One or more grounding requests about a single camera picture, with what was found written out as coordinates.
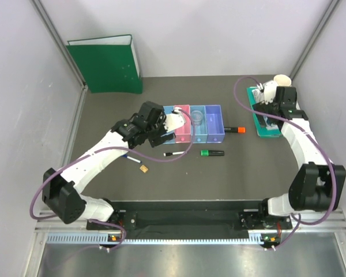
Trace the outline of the blue gel jar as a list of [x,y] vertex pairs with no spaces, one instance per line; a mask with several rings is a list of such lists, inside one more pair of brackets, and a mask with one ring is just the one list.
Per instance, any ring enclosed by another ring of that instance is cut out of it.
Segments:
[[276,130],[278,129],[277,121],[274,121],[273,118],[268,118],[264,116],[265,127],[267,130]]

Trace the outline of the blue end drawer box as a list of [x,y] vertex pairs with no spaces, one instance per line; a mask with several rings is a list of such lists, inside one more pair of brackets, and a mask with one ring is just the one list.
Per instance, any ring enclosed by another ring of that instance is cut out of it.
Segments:
[[[163,108],[164,108],[164,112],[165,112],[166,115],[171,114],[172,111],[174,110],[174,106],[164,106]],[[164,144],[175,144],[176,136],[175,136],[175,131],[174,130],[172,130],[172,131],[170,131],[170,132],[168,132],[168,133],[163,135],[163,137],[165,137],[165,136],[168,136],[171,139],[165,141]]]

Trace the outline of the pink drawer box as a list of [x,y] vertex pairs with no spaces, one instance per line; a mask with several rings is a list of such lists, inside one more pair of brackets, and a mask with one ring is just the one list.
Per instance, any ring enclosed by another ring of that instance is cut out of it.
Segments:
[[[181,110],[190,114],[190,106],[188,104],[175,105],[174,108],[180,108]],[[191,140],[190,119],[186,114],[183,114],[183,117],[184,117],[186,123],[181,128],[178,128],[175,130],[175,135],[176,135],[175,142],[176,143],[189,143]]]

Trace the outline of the clear paperclip jar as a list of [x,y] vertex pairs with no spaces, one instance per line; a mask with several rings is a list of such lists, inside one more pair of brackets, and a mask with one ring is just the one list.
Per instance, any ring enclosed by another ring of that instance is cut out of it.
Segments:
[[193,110],[190,113],[192,122],[195,126],[200,126],[203,122],[204,114],[200,110]]

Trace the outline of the light blue drawer box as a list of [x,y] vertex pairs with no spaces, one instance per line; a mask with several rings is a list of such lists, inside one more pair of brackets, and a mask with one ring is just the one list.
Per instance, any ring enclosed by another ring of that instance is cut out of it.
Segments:
[[190,106],[190,113],[193,110],[200,110],[204,114],[203,122],[200,126],[195,126],[195,139],[194,143],[206,143],[208,139],[208,128],[206,125],[206,112],[205,112],[205,106],[204,105],[196,105],[196,106]]

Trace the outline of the purple drawer box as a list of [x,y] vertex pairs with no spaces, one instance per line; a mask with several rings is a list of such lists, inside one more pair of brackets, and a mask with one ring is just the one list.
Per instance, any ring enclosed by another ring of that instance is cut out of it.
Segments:
[[220,105],[205,105],[207,143],[222,143],[225,136],[223,116]]

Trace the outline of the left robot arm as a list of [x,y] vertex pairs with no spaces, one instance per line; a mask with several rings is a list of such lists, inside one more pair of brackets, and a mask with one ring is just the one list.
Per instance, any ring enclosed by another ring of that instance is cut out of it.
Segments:
[[147,101],[129,119],[118,121],[106,135],[64,169],[49,169],[44,174],[43,202],[65,224],[78,219],[98,220],[105,228],[118,225],[119,215],[105,199],[82,195],[86,186],[109,164],[131,149],[148,141],[151,147],[173,139],[173,131],[186,123],[175,108],[166,114],[164,107]]

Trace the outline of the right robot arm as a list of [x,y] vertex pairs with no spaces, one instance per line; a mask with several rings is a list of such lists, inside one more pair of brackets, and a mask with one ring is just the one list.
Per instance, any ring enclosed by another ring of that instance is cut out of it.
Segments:
[[298,172],[287,193],[265,199],[258,223],[269,229],[279,218],[292,217],[306,226],[321,224],[338,207],[346,169],[335,165],[317,143],[306,113],[298,108],[294,87],[277,87],[268,113],[247,110],[273,120],[281,129],[298,165]]

